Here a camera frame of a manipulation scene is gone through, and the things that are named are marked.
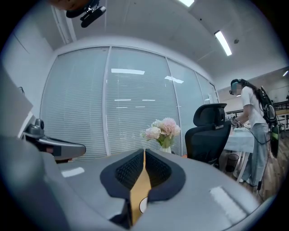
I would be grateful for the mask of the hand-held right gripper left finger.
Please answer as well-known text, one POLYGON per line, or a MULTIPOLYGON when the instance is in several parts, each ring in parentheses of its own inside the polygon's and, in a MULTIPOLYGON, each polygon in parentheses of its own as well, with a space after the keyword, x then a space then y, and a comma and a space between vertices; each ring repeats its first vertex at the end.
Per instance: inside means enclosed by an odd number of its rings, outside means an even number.
POLYGON ((128 231, 143 151, 57 164, 33 144, 0 136, 0 180, 33 231, 128 231))

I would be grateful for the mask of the round wooden table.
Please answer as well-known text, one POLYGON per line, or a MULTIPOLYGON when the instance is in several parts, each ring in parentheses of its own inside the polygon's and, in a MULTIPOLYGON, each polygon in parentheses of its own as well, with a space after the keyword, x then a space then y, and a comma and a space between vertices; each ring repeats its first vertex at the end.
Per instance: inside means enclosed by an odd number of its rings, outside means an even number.
POLYGON ((173 118, 181 128, 171 150, 186 154, 185 133, 203 104, 219 101, 214 85, 165 56, 124 47, 97 47, 58 56, 40 109, 51 138, 86 147, 76 161, 139 148, 159 149, 144 136, 155 120, 173 118))

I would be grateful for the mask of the black trash bin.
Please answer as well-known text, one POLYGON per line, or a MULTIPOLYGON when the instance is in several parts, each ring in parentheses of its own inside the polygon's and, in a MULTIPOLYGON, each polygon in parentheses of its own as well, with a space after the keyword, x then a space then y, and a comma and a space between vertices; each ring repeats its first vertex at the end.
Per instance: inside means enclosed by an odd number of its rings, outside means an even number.
POLYGON ((227 164, 225 170, 227 172, 234 172, 236 165, 238 163, 239 156, 237 154, 231 153, 228 155, 227 164))

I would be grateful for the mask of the table with pale blue cloth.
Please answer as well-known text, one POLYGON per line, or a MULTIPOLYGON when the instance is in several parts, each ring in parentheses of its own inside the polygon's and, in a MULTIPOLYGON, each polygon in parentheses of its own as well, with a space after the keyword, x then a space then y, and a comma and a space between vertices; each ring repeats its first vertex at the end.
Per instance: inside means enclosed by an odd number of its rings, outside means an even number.
POLYGON ((237 163, 237 170, 235 172, 238 174, 237 182, 239 183, 244 170, 247 165, 247 161, 250 153, 254 150, 254 137, 249 130, 239 130, 231 131, 228 140, 225 144, 224 150, 238 152, 239 160, 237 163))

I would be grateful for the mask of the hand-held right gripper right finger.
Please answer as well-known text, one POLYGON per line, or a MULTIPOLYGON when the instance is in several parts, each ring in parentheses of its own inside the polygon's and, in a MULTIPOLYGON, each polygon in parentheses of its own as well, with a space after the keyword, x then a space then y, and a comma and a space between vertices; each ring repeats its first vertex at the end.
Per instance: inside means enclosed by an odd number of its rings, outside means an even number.
POLYGON ((158 185, 149 191, 135 231, 244 231, 257 199, 206 163, 147 149, 147 172, 158 185))

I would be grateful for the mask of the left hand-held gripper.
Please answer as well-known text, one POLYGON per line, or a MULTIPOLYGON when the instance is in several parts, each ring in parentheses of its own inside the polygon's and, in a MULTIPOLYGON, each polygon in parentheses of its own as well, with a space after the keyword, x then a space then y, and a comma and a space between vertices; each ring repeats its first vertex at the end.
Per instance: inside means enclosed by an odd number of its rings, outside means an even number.
POLYGON ((7 150, 7 141, 26 140, 40 151, 50 153, 55 160, 69 160, 86 153, 83 144, 67 142, 47 136, 37 139, 23 133, 36 117, 32 104, 22 90, 15 85, 10 76, 0 67, 0 152, 7 150))

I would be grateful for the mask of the pink flower bouquet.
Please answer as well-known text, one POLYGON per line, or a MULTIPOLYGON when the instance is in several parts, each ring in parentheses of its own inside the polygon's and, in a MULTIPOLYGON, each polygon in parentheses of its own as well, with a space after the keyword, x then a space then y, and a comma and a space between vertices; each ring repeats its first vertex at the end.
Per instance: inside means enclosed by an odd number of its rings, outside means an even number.
POLYGON ((142 136, 147 140, 156 140, 161 148, 167 149, 173 145, 174 137, 180 132, 181 128, 175 120, 166 117, 163 120, 155 120, 142 136))

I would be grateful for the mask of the black office chair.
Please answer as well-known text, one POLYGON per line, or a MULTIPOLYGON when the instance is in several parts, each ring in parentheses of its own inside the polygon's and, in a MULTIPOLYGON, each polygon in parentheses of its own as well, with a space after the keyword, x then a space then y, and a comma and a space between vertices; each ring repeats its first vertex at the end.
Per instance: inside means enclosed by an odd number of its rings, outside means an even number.
POLYGON ((227 143, 231 122, 225 118, 226 103, 204 104, 193 118, 194 128, 185 134, 187 157, 219 169, 219 157, 227 143))

